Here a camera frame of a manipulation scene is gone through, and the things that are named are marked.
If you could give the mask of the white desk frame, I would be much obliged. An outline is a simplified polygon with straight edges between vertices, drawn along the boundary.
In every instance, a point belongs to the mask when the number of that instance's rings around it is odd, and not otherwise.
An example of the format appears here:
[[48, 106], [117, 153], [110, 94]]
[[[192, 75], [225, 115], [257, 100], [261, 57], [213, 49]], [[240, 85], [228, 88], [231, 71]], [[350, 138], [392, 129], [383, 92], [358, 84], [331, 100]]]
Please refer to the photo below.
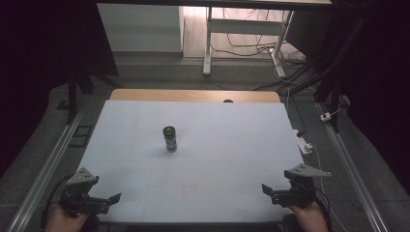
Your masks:
[[274, 48], [270, 49], [270, 56], [275, 65], [277, 76], [285, 77], [285, 72], [279, 60], [279, 53], [284, 41], [285, 34], [290, 23], [292, 11], [285, 11], [282, 21], [256, 21], [246, 19], [221, 19], [213, 18], [212, 8], [208, 8], [206, 19], [206, 43], [204, 51], [203, 75], [211, 73], [211, 37], [213, 33], [266, 35], [277, 36], [278, 40]]

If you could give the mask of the person's left hand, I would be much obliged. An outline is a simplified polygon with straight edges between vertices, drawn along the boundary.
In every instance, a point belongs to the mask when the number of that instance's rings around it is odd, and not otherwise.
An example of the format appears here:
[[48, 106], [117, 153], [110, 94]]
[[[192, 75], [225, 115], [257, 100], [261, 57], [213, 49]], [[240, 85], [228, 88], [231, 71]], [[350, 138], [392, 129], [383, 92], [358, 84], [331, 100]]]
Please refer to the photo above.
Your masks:
[[57, 204], [52, 207], [45, 232], [81, 232], [89, 217], [87, 214], [70, 217], [61, 206]]

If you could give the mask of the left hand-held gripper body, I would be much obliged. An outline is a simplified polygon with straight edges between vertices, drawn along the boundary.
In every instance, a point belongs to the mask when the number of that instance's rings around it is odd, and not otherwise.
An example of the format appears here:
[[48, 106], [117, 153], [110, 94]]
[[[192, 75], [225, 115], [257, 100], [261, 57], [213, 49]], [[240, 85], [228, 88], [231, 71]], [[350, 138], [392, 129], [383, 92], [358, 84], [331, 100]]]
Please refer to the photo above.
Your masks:
[[99, 177], [91, 174], [86, 168], [78, 169], [67, 181], [60, 195], [60, 206], [72, 218], [80, 214], [106, 215], [109, 199], [91, 197], [90, 189], [98, 182]]

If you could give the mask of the person's right hand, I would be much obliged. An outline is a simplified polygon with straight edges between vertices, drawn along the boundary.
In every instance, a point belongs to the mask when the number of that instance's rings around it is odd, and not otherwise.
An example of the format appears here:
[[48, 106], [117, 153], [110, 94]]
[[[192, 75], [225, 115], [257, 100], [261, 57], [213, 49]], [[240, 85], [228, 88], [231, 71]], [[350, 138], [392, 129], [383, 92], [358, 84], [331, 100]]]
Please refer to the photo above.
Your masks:
[[304, 209], [298, 206], [289, 206], [289, 209], [305, 232], [329, 232], [323, 211], [315, 202]]

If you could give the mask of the white power strip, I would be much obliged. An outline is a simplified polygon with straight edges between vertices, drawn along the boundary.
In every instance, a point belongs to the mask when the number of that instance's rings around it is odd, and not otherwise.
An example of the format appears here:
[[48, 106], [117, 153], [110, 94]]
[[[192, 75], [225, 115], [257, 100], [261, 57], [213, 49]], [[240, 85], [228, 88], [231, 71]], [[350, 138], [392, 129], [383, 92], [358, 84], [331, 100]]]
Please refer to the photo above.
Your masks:
[[312, 153], [313, 146], [311, 143], [307, 143], [302, 134], [298, 130], [293, 130], [297, 145], [303, 155]]

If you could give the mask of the aluminium floor rail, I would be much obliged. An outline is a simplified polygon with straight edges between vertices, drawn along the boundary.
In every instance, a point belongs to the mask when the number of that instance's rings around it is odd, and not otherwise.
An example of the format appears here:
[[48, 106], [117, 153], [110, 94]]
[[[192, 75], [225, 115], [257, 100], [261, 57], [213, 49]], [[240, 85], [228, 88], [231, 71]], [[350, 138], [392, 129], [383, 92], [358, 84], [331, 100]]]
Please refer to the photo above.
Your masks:
[[320, 124], [326, 129], [331, 144], [336, 151], [339, 164], [343, 167], [345, 176], [349, 180], [351, 188], [355, 191], [355, 200], [359, 204], [360, 209], [366, 214], [372, 231], [389, 232], [388, 226], [340, 134], [334, 130], [328, 121], [320, 122]]
[[18, 208], [11, 224], [6, 229], [6, 232], [24, 232], [33, 214], [35, 213], [38, 204], [40, 203], [40, 200], [56, 170], [56, 167], [58, 166], [58, 163], [69, 145], [70, 139], [73, 137], [73, 133], [81, 120], [83, 113], [84, 107], [81, 106], [77, 113], [73, 116], [72, 122], [65, 126], [63, 133], [59, 136], [59, 140], [45, 161], [39, 175], [35, 179], [31, 188], [29, 188], [28, 193]]

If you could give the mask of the black metal stand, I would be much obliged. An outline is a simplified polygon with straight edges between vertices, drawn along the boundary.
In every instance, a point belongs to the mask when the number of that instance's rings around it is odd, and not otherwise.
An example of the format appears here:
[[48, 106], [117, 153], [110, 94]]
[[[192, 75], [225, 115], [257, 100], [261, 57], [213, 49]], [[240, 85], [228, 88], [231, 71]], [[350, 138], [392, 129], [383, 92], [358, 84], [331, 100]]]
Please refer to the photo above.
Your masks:
[[70, 125], [76, 115], [77, 111], [77, 97], [76, 97], [76, 87], [79, 87], [81, 92], [86, 95], [90, 95], [94, 92], [95, 87], [91, 80], [92, 71], [90, 69], [76, 69], [72, 70], [68, 78], [68, 100], [61, 101], [57, 108], [58, 109], [68, 109], [69, 117], [67, 124]]

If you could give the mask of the dark spice jar black lid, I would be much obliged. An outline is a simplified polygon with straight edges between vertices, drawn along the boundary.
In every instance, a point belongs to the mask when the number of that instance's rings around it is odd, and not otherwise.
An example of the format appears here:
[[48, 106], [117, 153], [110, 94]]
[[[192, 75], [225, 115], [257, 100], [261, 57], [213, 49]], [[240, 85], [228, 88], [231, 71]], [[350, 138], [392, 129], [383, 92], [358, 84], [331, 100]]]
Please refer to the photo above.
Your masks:
[[163, 138], [168, 152], [177, 150], [176, 130], [172, 126], [167, 126], [162, 129]]

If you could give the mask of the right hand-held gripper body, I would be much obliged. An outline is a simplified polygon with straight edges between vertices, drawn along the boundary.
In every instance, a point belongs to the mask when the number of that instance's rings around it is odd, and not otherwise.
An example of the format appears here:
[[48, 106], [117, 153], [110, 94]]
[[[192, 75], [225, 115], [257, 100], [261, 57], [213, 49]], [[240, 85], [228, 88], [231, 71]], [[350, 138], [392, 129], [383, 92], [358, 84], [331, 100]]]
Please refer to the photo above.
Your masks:
[[316, 197], [314, 178], [331, 177], [332, 174], [306, 164], [285, 170], [284, 177], [289, 181], [291, 188], [288, 190], [271, 190], [273, 204], [281, 207], [297, 206], [306, 208]]

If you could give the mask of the black curtain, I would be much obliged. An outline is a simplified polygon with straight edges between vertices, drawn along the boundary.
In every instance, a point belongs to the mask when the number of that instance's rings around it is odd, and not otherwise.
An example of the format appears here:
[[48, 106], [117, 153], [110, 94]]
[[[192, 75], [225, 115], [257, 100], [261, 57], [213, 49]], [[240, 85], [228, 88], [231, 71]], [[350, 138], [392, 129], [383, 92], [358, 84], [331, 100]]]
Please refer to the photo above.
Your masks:
[[[410, 0], [375, 0], [340, 64], [348, 116], [410, 194]], [[319, 73], [352, 28], [350, 12], [295, 12], [286, 40]]]
[[0, 177], [75, 76], [115, 75], [97, 0], [0, 0]]

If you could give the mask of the white table mat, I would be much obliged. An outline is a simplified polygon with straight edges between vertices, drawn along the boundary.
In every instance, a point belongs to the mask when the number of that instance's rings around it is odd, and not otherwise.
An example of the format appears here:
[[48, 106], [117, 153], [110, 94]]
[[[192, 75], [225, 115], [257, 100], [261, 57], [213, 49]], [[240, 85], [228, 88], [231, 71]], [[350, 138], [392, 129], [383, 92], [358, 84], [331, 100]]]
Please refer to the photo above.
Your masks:
[[261, 185], [289, 189], [302, 160], [281, 103], [107, 101], [80, 164], [100, 178], [91, 195], [121, 193], [105, 221], [241, 223], [287, 214]]

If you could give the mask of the black floor frame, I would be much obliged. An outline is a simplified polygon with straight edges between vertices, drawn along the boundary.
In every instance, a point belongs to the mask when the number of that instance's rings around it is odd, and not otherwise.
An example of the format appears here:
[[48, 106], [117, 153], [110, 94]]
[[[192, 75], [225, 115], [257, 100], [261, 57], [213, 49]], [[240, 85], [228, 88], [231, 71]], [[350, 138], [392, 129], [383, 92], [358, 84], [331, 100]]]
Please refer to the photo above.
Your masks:
[[85, 148], [90, 140], [92, 132], [92, 126], [78, 126], [74, 131], [69, 146], [73, 148]]

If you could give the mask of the wooden table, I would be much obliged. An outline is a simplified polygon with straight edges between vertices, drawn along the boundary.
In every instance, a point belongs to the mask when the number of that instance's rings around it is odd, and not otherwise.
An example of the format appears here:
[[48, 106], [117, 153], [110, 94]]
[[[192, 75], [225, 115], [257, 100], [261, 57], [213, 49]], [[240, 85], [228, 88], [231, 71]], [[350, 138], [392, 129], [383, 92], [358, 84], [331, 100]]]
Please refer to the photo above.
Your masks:
[[116, 89], [111, 101], [280, 103], [276, 92], [222, 90]]

